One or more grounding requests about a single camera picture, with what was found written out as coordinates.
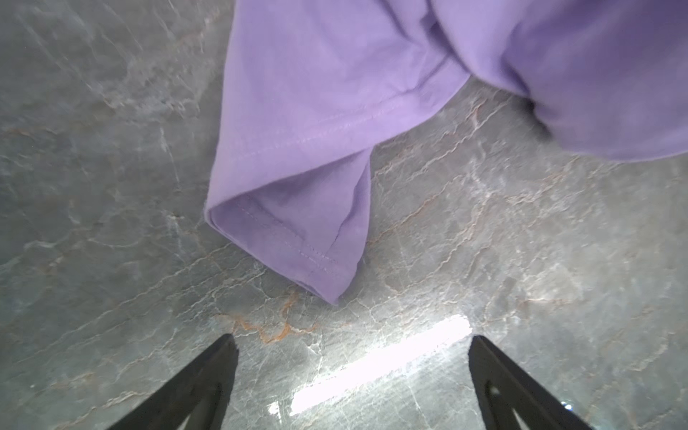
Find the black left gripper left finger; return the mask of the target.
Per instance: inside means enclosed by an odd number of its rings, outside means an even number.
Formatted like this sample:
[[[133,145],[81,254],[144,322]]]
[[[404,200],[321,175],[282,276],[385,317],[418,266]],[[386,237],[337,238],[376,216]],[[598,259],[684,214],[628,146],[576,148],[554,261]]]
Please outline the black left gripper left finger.
[[[239,350],[226,333],[113,429],[220,429],[229,406]]]

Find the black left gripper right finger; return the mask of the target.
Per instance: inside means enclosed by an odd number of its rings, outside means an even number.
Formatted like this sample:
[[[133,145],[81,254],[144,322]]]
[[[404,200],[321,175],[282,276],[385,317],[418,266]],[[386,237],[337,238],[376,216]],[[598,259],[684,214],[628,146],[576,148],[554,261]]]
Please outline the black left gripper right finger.
[[[487,429],[589,428],[485,336],[471,340],[469,371]]]

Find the purple t-shirt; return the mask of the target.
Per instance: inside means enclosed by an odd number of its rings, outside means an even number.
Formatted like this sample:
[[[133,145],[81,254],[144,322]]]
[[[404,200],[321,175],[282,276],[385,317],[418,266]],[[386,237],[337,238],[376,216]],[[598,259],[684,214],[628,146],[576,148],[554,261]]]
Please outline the purple t-shirt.
[[[470,78],[566,150],[687,150],[684,1],[239,1],[205,218],[328,303],[367,241],[370,155]]]

